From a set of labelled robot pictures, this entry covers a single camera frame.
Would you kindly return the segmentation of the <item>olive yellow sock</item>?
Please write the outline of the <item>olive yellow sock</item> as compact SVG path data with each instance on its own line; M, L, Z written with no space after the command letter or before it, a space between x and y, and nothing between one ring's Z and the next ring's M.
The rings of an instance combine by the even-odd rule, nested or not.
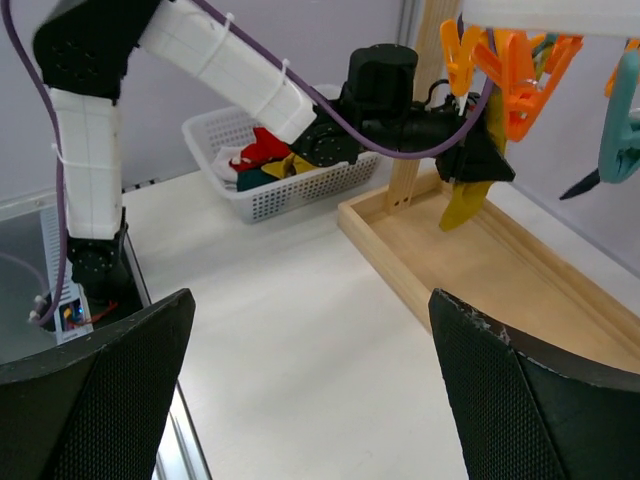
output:
M512 181L515 172L505 160L502 95L494 89L480 119L461 143L436 157L440 178L453 185L439 227L451 231L482 208L495 182Z

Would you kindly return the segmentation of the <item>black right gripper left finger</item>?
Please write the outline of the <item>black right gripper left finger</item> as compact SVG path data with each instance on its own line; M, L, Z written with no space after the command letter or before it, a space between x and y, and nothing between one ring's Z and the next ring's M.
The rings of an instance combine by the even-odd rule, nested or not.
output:
M2 365L2 478L151 478L194 313L181 289Z

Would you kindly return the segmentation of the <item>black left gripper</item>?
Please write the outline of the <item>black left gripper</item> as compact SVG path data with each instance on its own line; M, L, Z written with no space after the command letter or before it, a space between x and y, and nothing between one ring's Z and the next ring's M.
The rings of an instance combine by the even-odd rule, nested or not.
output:
M395 155L436 147L454 135L466 119L456 99L445 99L432 107L413 102L404 112L365 111L356 127L361 135ZM492 140L485 114L461 141L436 157L435 166L448 183L511 182L516 176Z

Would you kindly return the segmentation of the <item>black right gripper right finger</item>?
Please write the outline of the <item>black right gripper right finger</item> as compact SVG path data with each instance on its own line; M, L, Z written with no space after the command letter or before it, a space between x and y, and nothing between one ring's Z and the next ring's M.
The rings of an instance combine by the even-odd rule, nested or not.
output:
M442 289L428 311L469 478L638 478L638 374L540 340Z

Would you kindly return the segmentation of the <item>red sock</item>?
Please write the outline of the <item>red sock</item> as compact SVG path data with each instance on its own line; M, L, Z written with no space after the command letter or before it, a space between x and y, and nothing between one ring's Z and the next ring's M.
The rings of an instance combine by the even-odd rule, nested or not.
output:
M282 160L291 153L286 143L264 127L254 127L253 135L254 142L229 160L229 166L236 172L260 168L271 161Z

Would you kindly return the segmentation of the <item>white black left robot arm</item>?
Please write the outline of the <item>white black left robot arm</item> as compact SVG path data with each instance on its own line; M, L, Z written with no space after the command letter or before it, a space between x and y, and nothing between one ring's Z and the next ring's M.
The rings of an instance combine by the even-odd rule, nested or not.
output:
M100 300L130 281L121 188L135 122L143 124L139 155L155 156L206 90L314 166L377 151L434 157L454 180L514 176L487 131L486 97L473 97L470 108L414 101L418 61L405 47L356 50L333 100L204 1L59 1L36 28L32 51L54 118L72 275Z

